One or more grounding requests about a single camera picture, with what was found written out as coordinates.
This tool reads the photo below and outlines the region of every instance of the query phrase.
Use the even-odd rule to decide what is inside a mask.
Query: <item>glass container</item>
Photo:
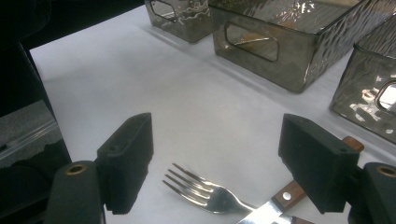
[[[207,0],[145,0],[151,24],[187,42],[212,33]]]
[[[394,0],[209,0],[216,53],[304,91],[390,17]]]
[[[396,143],[396,15],[355,44],[331,109]]]

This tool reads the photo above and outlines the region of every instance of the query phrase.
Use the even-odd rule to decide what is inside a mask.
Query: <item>white tablecloth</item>
[[[172,162],[261,205],[291,180],[277,156],[284,113],[312,119],[339,138],[366,146],[368,161],[395,164],[394,145],[329,110],[350,52],[304,93],[283,90],[217,56],[212,36],[189,44],[151,26],[139,7],[31,51],[73,161],[96,150],[129,117],[151,112],[154,157],[133,210],[106,213],[107,223],[236,223],[187,203],[162,183]],[[304,199],[290,215],[316,223],[347,223],[321,215]]]

